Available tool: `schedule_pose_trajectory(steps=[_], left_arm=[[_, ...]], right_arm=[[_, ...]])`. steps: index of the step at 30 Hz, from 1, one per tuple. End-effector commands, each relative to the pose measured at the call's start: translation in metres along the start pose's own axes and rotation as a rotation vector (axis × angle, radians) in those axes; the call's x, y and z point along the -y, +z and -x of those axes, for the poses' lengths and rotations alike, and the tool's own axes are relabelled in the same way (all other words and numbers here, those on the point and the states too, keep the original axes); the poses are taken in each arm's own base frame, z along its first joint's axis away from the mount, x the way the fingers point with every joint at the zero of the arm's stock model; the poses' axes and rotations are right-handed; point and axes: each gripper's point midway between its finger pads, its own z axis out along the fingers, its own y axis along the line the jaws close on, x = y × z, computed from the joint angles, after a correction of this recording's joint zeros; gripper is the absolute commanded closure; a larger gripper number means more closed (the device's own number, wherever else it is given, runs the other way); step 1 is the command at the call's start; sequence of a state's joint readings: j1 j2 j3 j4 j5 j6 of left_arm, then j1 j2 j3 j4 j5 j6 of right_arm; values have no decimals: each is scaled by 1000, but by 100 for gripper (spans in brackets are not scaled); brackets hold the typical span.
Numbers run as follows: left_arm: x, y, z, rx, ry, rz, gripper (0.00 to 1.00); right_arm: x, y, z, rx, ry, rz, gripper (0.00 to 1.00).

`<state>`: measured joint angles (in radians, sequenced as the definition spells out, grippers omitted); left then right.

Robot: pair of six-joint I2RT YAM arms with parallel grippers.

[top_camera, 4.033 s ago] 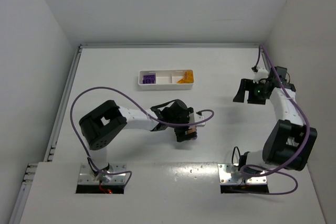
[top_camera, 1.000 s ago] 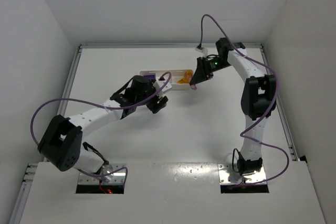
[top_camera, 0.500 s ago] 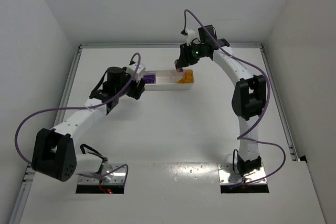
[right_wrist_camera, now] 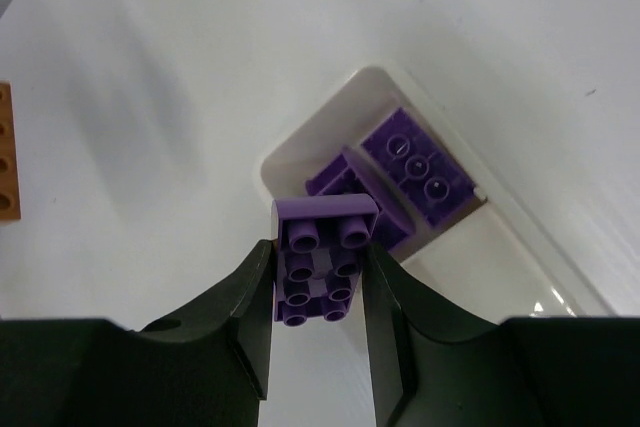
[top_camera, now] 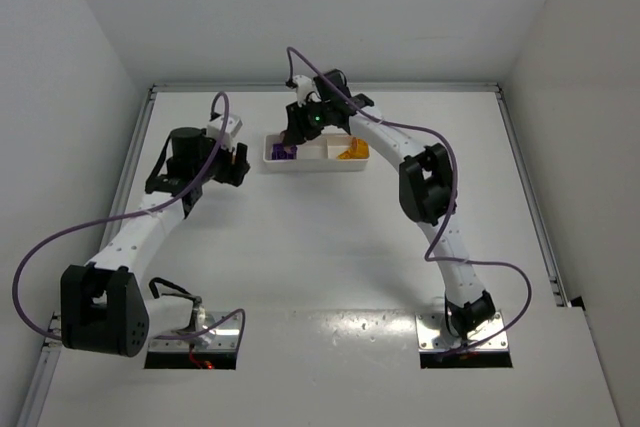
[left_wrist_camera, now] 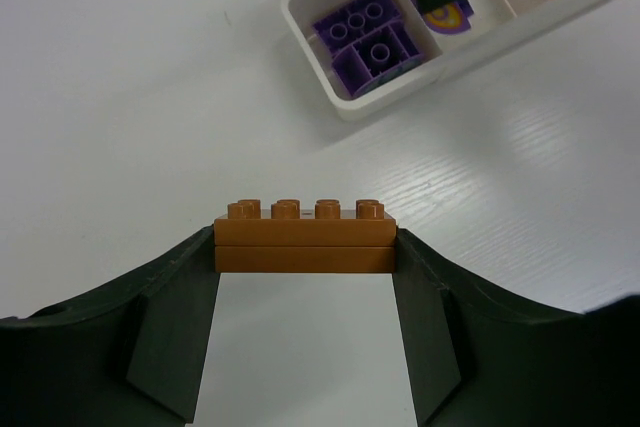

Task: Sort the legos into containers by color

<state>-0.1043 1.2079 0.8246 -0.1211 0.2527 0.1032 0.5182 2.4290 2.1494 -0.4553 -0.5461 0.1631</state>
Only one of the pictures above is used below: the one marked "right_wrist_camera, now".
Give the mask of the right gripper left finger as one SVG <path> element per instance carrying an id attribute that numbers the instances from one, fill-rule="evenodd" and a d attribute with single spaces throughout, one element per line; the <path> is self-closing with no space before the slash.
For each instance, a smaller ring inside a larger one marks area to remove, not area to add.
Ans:
<path id="1" fill-rule="evenodd" d="M 268 391 L 274 244 L 139 331 L 101 318 L 1 324 L 5 426 L 254 426 Z"/>

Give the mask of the purple crown lego brick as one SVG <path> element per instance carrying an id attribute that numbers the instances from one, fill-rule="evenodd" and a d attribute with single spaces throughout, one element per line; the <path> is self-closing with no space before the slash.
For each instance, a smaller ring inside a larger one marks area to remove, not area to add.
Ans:
<path id="1" fill-rule="evenodd" d="M 304 196 L 272 204 L 274 320 L 297 327 L 348 314 L 379 209 L 367 194 Z"/>

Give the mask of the purple half-round lego brick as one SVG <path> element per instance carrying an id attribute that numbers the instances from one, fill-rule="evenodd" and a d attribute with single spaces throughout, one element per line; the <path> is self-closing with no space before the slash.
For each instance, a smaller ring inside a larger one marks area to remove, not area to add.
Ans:
<path id="1" fill-rule="evenodd" d="M 361 147 L 432 228 L 474 197 L 474 182 L 403 108 L 374 129 Z"/>

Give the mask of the brown lego brick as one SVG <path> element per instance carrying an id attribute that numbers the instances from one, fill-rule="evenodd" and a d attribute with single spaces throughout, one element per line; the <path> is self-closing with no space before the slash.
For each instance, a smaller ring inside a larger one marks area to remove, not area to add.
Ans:
<path id="1" fill-rule="evenodd" d="M 15 138 L 15 123 L 11 95 L 8 82 L 1 82 L 0 92 L 0 124 L 1 124 L 1 211 L 2 223 L 21 219 L 19 176 L 17 166 L 17 151 Z"/>

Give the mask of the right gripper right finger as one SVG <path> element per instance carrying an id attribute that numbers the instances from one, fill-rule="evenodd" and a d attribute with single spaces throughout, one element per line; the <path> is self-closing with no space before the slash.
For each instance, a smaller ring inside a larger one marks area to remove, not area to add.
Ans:
<path id="1" fill-rule="evenodd" d="M 380 426 L 635 426 L 635 317 L 494 324 L 367 249 L 363 302 Z"/>

